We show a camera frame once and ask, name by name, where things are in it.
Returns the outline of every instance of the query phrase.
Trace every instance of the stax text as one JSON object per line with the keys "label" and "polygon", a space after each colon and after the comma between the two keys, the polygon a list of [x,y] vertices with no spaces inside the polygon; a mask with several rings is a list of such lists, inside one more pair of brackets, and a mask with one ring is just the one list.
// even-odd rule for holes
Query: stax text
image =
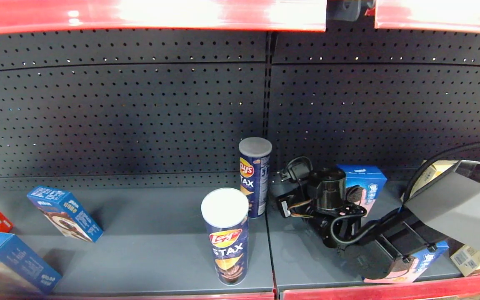
{"label": "stax text", "polygon": [[243,250],[244,248],[242,247],[243,243],[240,243],[238,245],[234,245],[234,247],[228,247],[227,249],[214,249],[212,248],[212,251],[214,252],[215,255],[221,255],[221,256],[227,256],[230,254],[234,254],[240,250]]}
{"label": "stax text", "polygon": [[255,174],[255,168],[242,157],[240,157],[240,174],[246,178]]}
{"label": "stax text", "polygon": [[219,248],[226,248],[236,242],[241,233],[241,228],[214,232],[209,235],[210,243]]}

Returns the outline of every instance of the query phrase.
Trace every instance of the black cable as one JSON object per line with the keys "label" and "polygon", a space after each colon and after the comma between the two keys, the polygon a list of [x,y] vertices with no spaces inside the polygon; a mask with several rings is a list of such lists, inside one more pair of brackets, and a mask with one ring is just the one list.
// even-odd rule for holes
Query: black cable
{"label": "black cable", "polygon": [[[292,169],[288,169],[288,174],[290,175],[290,177],[292,177],[292,174],[290,174],[290,172],[292,172],[292,174],[294,175],[295,178],[297,178],[297,176],[295,175],[295,172],[294,170]],[[303,192],[303,186],[301,186],[301,179],[297,178],[297,182],[299,184],[299,190],[301,191],[301,196],[303,198],[303,203],[306,205],[308,204],[307,202],[307,199],[305,198],[305,193]],[[302,218],[312,218],[312,216],[309,216],[309,215],[301,215],[299,217],[302,217]]]}
{"label": "black cable", "polygon": [[331,222],[331,227],[329,227],[329,233],[331,233],[331,237],[334,241],[342,245],[350,245],[358,242],[361,238],[363,238],[370,230],[377,226],[377,222],[371,223],[370,225],[362,227],[358,232],[356,232],[350,240],[341,240],[335,234],[335,224],[340,220],[351,219],[351,218],[362,218],[366,213],[362,213],[360,215],[347,215],[347,216],[339,216]]}
{"label": "black cable", "polygon": [[410,192],[412,190],[412,187],[414,186],[414,184],[416,184],[416,182],[420,178],[421,174],[428,167],[430,167],[433,163],[435,163],[437,160],[439,160],[441,158],[445,158],[446,156],[457,154],[459,152],[463,152],[463,151],[467,151],[467,150],[474,150],[474,149],[478,149],[478,148],[480,148],[480,142],[473,142],[473,143],[468,144],[468,145],[463,145],[463,146],[451,148],[449,150],[440,152],[440,153],[434,155],[433,157],[431,157],[430,159],[428,159],[427,161],[425,161],[417,169],[417,171],[414,173],[414,175],[412,175],[412,178],[408,182],[408,184],[406,186],[406,189],[405,189],[405,193],[403,194],[403,203],[408,201],[408,198],[410,198]]}

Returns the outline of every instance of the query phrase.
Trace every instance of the store shelf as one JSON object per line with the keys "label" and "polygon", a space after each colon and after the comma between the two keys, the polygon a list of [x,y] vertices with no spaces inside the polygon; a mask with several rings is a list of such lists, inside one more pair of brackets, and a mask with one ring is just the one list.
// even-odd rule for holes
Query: store shelf
{"label": "store shelf", "polygon": [[[72,190],[103,227],[97,243],[63,237],[25,197],[0,190],[0,210],[16,233],[62,274],[54,295],[205,295],[273,290],[264,218],[250,220],[249,268],[238,285],[214,270],[204,196],[215,188]],[[0,285],[0,293],[6,291]]]}
{"label": "store shelf", "polygon": [[325,30],[327,0],[0,0],[0,34],[106,28]]}
{"label": "store shelf", "polygon": [[[388,182],[368,219],[378,219],[398,207],[401,204],[398,191],[402,187],[402,182]],[[287,289],[366,285],[357,273],[345,267],[345,260],[337,251],[325,247],[301,219],[284,219],[275,207],[270,207],[268,226],[278,292]],[[444,255],[431,264],[418,281],[459,276],[459,270]]]}

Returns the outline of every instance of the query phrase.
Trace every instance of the oreo box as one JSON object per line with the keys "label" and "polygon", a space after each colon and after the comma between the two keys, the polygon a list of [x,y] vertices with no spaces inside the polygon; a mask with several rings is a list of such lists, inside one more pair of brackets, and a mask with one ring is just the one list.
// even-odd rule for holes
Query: oreo box
{"label": "oreo box", "polygon": [[27,197],[66,237],[95,242],[103,234],[103,230],[67,190],[37,186]]}
{"label": "oreo box", "polygon": [[48,294],[61,275],[19,237],[0,232],[0,281],[28,292]]}
{"label": "oreo box", "polygon": [[338,167],[345,172],[345,195],[348,201],[364,207],[367,216],[385,186],[385,175],[374,165],[338,165]]}
{"label": "oreo box", "polygon": [[409,262],[397,260],[392,266],[392,272],[383,279],[367,279],[365,283],[412,283],[418,278],[429,265],[438,259],[446,250],[449,249],[445,241],[436,243],[437,250],[429,252],[427,249],[418,251],[410,256]]}

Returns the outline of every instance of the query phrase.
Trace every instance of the blue cookie box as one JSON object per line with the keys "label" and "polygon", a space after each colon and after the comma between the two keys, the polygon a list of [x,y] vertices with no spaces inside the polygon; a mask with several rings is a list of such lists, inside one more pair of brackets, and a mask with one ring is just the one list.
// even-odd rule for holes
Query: blue cookie box
{"label": "blue cookie box", "polygon": [[47,186],[37,186],[27,194],[29,200],[42,211],[67,213],[82,228],[91,241],[95,242],[103,235],[103,230],[86,212],[72,192]]}
{"label": "blue cookie box", "polygon": [[345,172],[345,187],[359,185],[366,190],[364,203],[360,205],[370,213],[373,203],[386,183],[385,175],[374,165],[337,165]]}
{"label": "blue cookie box", "polygon": [[[21,280],[9,275],[11,269],[35,288],[25,287]],[[49,294],[61,279],[61,275],[49,266],[19,237],[11,233],[0,232],[0,277],[29,292]]]}

